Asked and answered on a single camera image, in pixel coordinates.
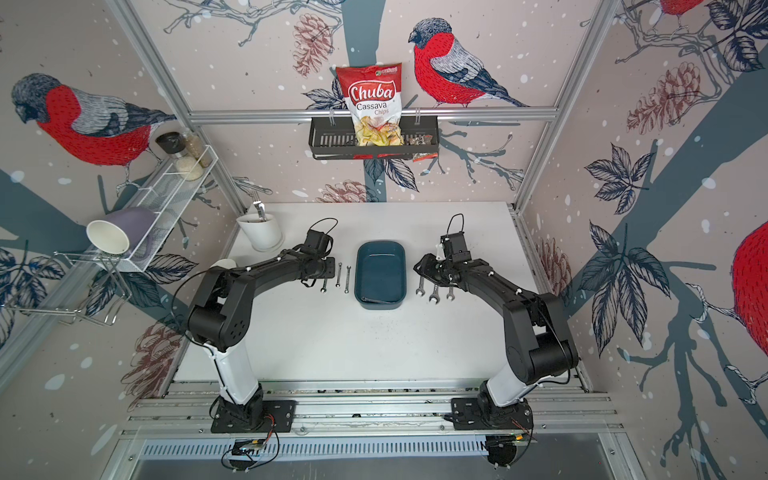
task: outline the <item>rectangular tray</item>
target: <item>rectangular tray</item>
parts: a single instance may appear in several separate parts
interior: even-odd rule
[[[430,144],[396,145],[392,147],[358,147],[351,117],[313,118],[310,125],[310,150],[316,160],[365,160],[370,158],[406,158],[437,154],[440,148],[437,117],[423,115],[419,124],[415,116],[400,118],[400,131],[407,142],[410,138],[432,135]]]

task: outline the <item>white wire shelf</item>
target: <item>white wire shelf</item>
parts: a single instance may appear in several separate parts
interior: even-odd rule
[[[187,180],[190,172],[181,172],[171,159],[166,160],[160,166],[160,173],[155,175],[147,186],[138,189],[136,197],[128,207],[147,208],[157,216],[138,245],[121,256],[118,271],[144,272],[147,269],[170,232],[176,227],[176,222],[194,198],[197,189],[219,161],[218,155],[210,145],[206,145],[196,165],[202,167],[205,160],[210,160],[210,163],[204,168],[203,175],[190,181]]]

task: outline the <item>white tabletop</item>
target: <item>white tabletop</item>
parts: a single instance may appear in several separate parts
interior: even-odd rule
[[[523,247],[503,202],[270,204],[267,211],[285,234],[281,248],[303,243],[306,231],[324,217],[339,219],[333,229],[336,263],[343,263],[340,288],[329,280],[307,289],[284,283],[253,301],[250,329],[243,340],[253,371],[262,380],[377,380],[488,378],[504,365],[502,318],[478,297],[455,289],[456,300],[430,304],[415,294],[419,276],[412,270],[445,233],[453,214],[465,215],[465,239],[472,258],[536,291]],[[333,222],[323,222],[328,228]],[[454,220],[452,232],[461,227]],[[357,249],[371,240],[394,240],[406,251],[408,293],[395,310],[366,310],[355,300]],[[239,266],[276,255],[258,253],[240,232],[230,258]],[[344,293],[351,265],[349,293]],[[177,381],[215,381],[216,370],[198,346],[190,345],[174,377]]]

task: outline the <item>snack package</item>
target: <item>snack package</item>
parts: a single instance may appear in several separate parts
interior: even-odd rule
[[[400,133],[402,64],[337,68],[358,146],[403,145]]]

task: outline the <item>bird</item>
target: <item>bird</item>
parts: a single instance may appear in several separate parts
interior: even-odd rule
[[[768,335],[766,334],[768,330],[768,222],[747,235],[737,248],[733,255],[731,279],[734,303],[732,309],[712,305],[704,297],[701,286],[687,283],[698,292],[704,307],[701,316],[694,319],[702,323],[707,318],[708,310],[715,310],[736,319],[763,353],[768,355]],[[768,380],[768,372],[762,374],[757,380],[748,380],[733,365],[726,365],[725,369],[735,373],[749,389],[749,398],[741,400],[748,405],[755,405],[757,403],[755,392],[760,384]]]
[[[152,134],[162,123],[176,120],[175,115],[138,107],[122,98],[68,87],[42,73],[16,82],[11,98],[22,122],[37,121],[79,160],[124,167],[125,183],[118,185],[118,191],[126,185],[138,187],[128,178],[129,164],[145,150],[152,153]]]
[[[408,42],[415,44],[416,81],[437,100],[436,106],[447,103],[466,107],[479,98],[498,98],[515,107],[527,107],[491,78],[482,61],[462,47],[444,19],[421,20]]]

